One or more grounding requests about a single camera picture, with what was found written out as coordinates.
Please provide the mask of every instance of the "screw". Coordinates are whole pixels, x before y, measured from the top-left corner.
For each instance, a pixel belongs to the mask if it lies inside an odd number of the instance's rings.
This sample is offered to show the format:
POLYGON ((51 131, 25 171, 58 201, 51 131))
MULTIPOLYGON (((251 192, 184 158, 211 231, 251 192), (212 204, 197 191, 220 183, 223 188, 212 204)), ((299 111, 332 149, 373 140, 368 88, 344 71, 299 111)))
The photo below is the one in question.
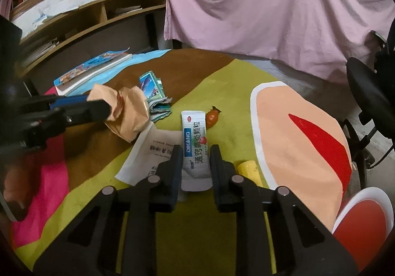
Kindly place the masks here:
POLYGON ((106 186, 106 187, 104 187, 104 188, 101 190, 101 192, 102 192, 104 195, 106 195, 106 196, 111 195, 111 194, 114 192, 114 187, 113 187, 113 186, 106 186))
POLYGON ((234 175, 232 176, 232 181, 234 183, 242 183, 244 181, 244 178, 241 175, 234 175))
POLYGON ((157 182, 160 181, 160 177, 157 176, 157 175, 152 175, 152 176, 149 176, 149 177, 148 177, 148 181, 149 181, 150 183, 157 183, 157 182))
POLYGON ((290 193, 290 190, 289 190, 287 187, 281 186, 281 187, 279 187, 279 188, 277 189, 277 192, 278 192, 280 195, 286 196, 286 195, 288 195, 288 194, 290 193))

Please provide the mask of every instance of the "crumpled brown paper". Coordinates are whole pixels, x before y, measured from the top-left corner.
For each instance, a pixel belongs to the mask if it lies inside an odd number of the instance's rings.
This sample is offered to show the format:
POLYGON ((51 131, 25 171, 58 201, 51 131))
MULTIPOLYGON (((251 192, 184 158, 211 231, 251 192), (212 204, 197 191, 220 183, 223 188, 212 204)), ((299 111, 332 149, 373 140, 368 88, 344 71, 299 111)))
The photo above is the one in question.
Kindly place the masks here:
POLYGON ((147 99, 143 91, 135 86, 117 91, 106 85, 95 84, 87 101, 103 99, 111 107, 106 126, 122 139, 132 142, 149 121, 147 99))

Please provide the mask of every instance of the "pink sheet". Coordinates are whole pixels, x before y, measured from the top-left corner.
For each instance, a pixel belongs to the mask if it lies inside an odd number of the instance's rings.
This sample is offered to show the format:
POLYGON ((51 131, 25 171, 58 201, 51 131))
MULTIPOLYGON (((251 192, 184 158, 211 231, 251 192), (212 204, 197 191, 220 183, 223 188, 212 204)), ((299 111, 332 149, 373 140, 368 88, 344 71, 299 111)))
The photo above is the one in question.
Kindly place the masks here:
POLYGON ((366 62, 374 29, 386 37, 392 0, 167 0, 165 39, 282 60, 337 83, 345 62, 366 62))
MULTIPOLYGON (((46 94, 56 94, 55 87, 46 94)), ((33 197, 26 218, 12 224, 16 247, 29 244, 41 237, 47 220, 69 192, 63 135, 48 139, 47 146, 40 156, 43 164, 39 191, 33 197)))

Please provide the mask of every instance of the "light blue fabric section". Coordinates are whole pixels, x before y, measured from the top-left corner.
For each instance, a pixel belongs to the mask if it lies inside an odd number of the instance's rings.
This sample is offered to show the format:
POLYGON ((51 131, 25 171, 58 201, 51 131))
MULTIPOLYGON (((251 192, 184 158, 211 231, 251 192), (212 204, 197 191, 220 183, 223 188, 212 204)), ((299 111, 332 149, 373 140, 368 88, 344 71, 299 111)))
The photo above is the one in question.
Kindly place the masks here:
POLYGON ((101 74, 98 74, 97 76, 94 76, 92 79, 89 79, 83 85, 81 85, 80 87, 76 88, 74 91, 67 94, 67 96, 71 97, 74 95, 83 94, 84 92, 91 90, 95 83, 104 84, 104 83, 110 81, 113 77, 115 77, 124 68, 126 68, 130 65, 146 62, 146 61, 154 59, 154 58, 160 58, 163 54, 165 54, 168 51, 170 51, 170 50, 156 50, 156 51, 152 51, 152 52, 148 52, 148 53, 133 54, 131 58, 121 62, 120 64, 114 66, 113 68, 111 68, 109 70, 104 71, 101 74))

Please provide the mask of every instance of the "black office chair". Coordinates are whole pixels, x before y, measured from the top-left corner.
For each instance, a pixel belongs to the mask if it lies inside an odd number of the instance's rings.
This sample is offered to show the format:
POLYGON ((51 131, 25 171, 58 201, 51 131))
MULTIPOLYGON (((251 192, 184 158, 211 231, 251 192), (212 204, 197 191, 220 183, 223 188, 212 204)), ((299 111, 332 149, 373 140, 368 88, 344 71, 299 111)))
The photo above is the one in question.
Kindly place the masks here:
POLYGON ((395 141, 395 20, 392 22, 387 42, 380 37, 381 50, 376 55, 375 70, 371 70, 356 58, 346 64, 347 79, 351 93, 361 108, 359 120, 362 125, 373 121, 372 131, 359 140, 348 120, 341 125, 349 132, 348 144, 351 159, 357 165, 361 189, 366 188, 366 170, 376 167, 394 148, 395 141), (392 147, 374 165, 369 162, 366 146, 376 132, 392 140, 392 147))

